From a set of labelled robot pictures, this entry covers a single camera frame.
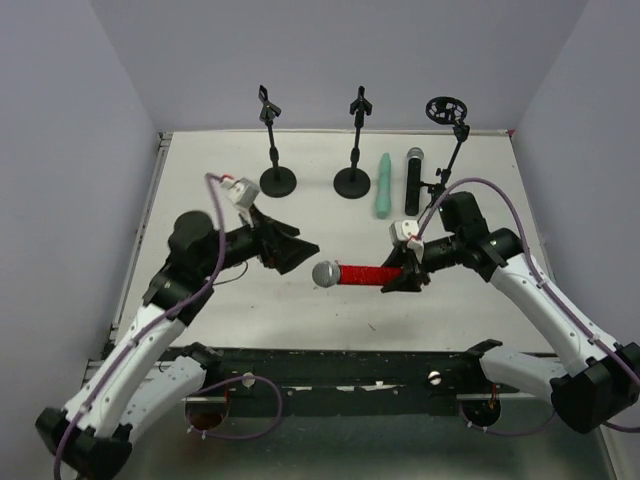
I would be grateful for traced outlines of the red rhinestone microphone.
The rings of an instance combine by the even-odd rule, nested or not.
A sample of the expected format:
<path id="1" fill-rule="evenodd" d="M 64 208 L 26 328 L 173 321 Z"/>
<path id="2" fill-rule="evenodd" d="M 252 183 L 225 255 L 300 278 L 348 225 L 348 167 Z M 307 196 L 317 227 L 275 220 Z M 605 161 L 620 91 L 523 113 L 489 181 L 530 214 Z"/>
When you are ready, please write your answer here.
<path id="1" fill-rule="evenodd" d="M 343 265 L 323 261 L 312 269 L 312 280 L 316 286 L 330 288 L 337 285 L 384 287 L 401 276 L 403 270 L 397 267 Z"/>

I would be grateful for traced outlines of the black tripod shock-mount stand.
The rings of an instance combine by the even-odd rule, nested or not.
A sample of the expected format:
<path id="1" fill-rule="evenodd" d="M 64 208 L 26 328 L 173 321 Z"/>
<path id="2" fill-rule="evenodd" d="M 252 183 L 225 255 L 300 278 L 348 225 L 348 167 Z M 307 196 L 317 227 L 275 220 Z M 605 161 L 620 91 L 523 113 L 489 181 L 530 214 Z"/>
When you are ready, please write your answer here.
<path id="1" fill-rule="evenodd" d="M 415 215 L 419 220 L 424 218 L 449 183 L 461 147 L 470 134 L 467 113 L 467 106 L 462 100 L 449 96 L 437 96 L 426 103 L 425 114 L 428 119 L 449 128 L 451 135 L 442 136 L 437 148 L 420 147 L 424 152 L 424 160 L 419 213 Z"/>

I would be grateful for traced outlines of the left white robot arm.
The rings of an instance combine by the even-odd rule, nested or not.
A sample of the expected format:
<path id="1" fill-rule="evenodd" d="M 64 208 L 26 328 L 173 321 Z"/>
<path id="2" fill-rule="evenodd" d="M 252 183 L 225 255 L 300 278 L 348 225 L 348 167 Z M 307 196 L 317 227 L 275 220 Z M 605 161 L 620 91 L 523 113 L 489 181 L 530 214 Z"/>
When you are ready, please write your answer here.
<path id="1" fill-rule="evenodd" d="M 211 298 L 221 270 L 258 258 L 284 275 L 319 252 L 318 245 L 300 239 L 297 228 L 256 207 L 248 214 L 231 232 L 202 211 L 177 218 L 169 255 L 125 336 L 64 407 L 47 407 L 36 420 L 56 468 L 67 465 L 85 479 L 115 478 L 153 423 L 206 382 L 220 380 L 218 361 L 200 344 L 153 380 L 146 376 Z"/>

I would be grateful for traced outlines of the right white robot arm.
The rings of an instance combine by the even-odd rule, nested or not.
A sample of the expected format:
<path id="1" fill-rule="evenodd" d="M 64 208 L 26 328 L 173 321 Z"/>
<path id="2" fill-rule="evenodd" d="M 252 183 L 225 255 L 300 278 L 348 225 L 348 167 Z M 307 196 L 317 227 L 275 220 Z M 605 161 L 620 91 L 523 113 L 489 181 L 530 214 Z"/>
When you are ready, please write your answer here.
<path id="1" fill-rule="evenodd" d="M 638 401 L 637 344 L 620 344 L 581 312 L 513 231 L 491 231 L 471 193 L 445 197 L 439 215 L 447 234 L 430 242 L 422 240 L 417 221 L 392 223 L 393 250 L 384 264 L 401 272 L 383 292 L 418 292 L 439 270 L 468 268 L 505 295 L 557 357 L 538 358 L 487 340 L 466 352 L 486 380 L 545 401 L 578 433 L 607 424 Z"/>

